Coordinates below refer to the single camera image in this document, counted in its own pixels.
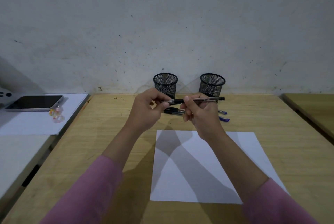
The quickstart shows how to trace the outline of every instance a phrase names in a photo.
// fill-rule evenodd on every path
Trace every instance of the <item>pink shirt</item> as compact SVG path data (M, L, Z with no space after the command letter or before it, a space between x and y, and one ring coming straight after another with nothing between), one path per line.
M100 223L121 180L121 168L108 157L99 156L41 223ZM251 223L317 223L272 179L242 208Z

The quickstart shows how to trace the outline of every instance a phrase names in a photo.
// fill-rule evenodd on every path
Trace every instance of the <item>sleeve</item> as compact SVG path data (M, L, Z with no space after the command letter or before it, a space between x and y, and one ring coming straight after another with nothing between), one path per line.
M242 208L251 223L317 223L271 178Z
M117 163L99 156L41 223L100 223L122 176Z

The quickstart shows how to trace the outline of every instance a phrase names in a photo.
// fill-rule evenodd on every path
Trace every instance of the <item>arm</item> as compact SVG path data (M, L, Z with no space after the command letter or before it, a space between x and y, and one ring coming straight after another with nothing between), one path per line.
M124 127L41 223L100 223L122 179L122 169L133 145L169 106L160 100L170 98L154 88L136 96ZM151 108L152 101L157 104L155 108Z
M212 148L224 171L243 201L244 213L252 223L316 223L273 180L268 179L260 168L226 134L218 118L215 102L197 105L186 96L184 121L190 120L198 135Z

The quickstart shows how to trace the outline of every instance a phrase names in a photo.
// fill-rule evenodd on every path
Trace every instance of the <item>wood grain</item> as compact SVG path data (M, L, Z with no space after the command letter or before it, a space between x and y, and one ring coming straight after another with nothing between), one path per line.
M291 196L334 223L334 146L274 95L226 95L226 131L255 132ZM40 168L4 223L37 223L124 125L133 95L95 95ZM194 130L162 114L136 142L104 223L244 223L240 205L150 201L157 129Z
M334 94L284 93L282 97L334 139Z

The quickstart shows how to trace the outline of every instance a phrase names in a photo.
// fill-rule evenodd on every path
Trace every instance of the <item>pen holder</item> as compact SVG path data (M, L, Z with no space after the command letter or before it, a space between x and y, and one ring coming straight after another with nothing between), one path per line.
M177 80L177 76L170 73L160 73L153 77L154 87L171 99L175 98Z
M226 82L222 76L211 73L202 74L200 79L201 84L198 92L203 93L208 97L219 96L221 87Z

